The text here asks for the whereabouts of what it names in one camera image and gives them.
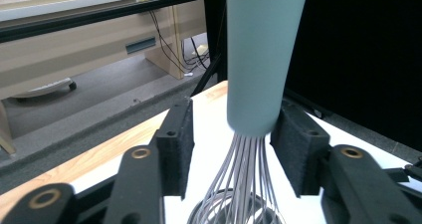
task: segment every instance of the floor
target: floor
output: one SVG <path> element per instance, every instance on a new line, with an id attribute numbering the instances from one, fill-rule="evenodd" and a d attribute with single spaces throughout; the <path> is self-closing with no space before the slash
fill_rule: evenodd
<path id="1" fill-rule="evenodd" d="M 207 44 L 206 34 L 194 40 Z M 194 57 L 190 40 L 184 47 L 186 59 Z M 17 152 L 0 150 L 0 193 L 167 110 L 190 96 L 204 72 L 197 68 L 177 80 L 139 54 L 72 77 L 74 91 L 4 100 Z"/>

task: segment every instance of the black cable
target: black cable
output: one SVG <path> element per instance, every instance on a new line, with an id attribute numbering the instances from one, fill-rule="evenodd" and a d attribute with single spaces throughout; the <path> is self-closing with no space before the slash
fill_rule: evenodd
<path id="1" fill-rule="evenodd" d="M 176 56 L 176 54 L 174 54 L 174 52 L 173 52 L 173 50 L 170 48 L 170 46 L 167 44 L 167 42 L 164 40 L 164 38 L 161 36 L 161 32 L 160 32 L 160 29 L 159 29 L 159 26 L 158 26 L 158 21 L 157 21 L 157 18 L 155 17 L 155 13 L 153 12 L 153 11 L 149 11 L 149 14 L 151 15 L 151 18 L 152 18 L 152 21 L 154 22 L 154 25 L 155 25 L 155 29 L 157 30 L 157 33 L 158 33 L 158 38 L 159 38 L 159 43 L 160 43 L 160 46 L 161 46 L 161 50 L 162 50 L 162 52 L 164 53 L 164 55 L 167 57 L 167 59 L 171 62 L 171 63 L 173 63 L 176 67 L 177 67 L 177 69 L 179 69 L 183 74 L 185 74 L 185 73 L 190 73 L 190 72 L 192 72 L 196 67 L 194 67 L 194 68 L 192 68 L 192 69 L 190 69 L 190 68 L 187 68 L 187 67 L 185 67 L 182 63 L 180 63 L 178 60 L 177 60 L 177 63 L 178 64 L 180 64 L 180 66 L 181 67 L 183 67 L 183 69 L 185 69 L 185 70 L 187 70 L 187 72 L 186 71 L 184 71 L 183 69 L 181 69 L 171 58 L 170 58 L 170 56 L 165 52 L 165 50 L 164 50 L 164 47 L 163 47 L 163 45 L 162 45 L 162 42 L 164 42 L 164 44 L 166 45 L 166 47 L 170 50 L 170 52 L 177 58 L 177 56 Z"/>
<path id="2" fill-rule="evenodd" d="M 185 57 L 185 49 L 184 49 L 184 41 L 182 41 L 182 43 L 181 43 L 181 50 L 182 50 L 183 61 L 186 63 L 186 65 L 193 66 L 193 65 L 196 65 L 197 64 L 197 62 L 198 62 L 197 61 L 197 59 L 198 59 L 197 57 L 186 59 L 186 57 Z M 206 54 L 200 56 L 200 60 L 202 61 L 202 63 L 204 63 L 208 59 L 209 59 L 209 50 L 208 50 L 208 52 Z"/>
<path id="3" fill-rule="evenodd" d="M 198 50 L 196 49 L 195 41 L 193 41 L 193 38 L 190 38 L 190 41 L 192 41 L 192 45 L 193 45 L 193 49 L 195 50 L 196 57 L 198 58 L 198 60 L 201 63 L 202 67 L 204 67 L 205 69 L 207 69 L 207 67 L 204 65 L 204 63 L 202 62 L 201 58 L 199 57 Z"/>

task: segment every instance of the whisk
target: whisk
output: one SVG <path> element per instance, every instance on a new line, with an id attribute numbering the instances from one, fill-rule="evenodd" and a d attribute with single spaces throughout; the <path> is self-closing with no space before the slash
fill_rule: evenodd
<path id="1" fill-rule="evenodd" d="M 223 165 L 188 223 L 285 223 L 270 178 L 264 137 L 234 135 Z"/>
<path id="2" fill-rule="evenodd" d="M 265 136 L 277 121 L 305 0 L 227 0 L 232 145 L 189 223 L 284 223 Z"/>

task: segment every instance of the whisk wire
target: whisk wire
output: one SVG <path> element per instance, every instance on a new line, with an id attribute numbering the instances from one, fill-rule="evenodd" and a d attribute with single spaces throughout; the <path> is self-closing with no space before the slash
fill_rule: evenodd
<path id="1" fill-rule="evenodd" d="M 198 206 L 191 223 L 282 223 L 264 137 L 235 133 L 223 165 Z"/>

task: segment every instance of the black panel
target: black panel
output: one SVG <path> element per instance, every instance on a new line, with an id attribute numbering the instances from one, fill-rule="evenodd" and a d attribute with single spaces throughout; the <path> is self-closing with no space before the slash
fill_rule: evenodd
<path id="1" fill-rule="evenodd" d="M 422 0 L 307 0 L 288 90 L 422 151 Z"/>
<path id="2" fill-rule="evenodd" d="M 283 102 L 271 146 L 296 196 L 319 195 L 318 161 L 328 154 L 328 133 L 305 112 Z"/>

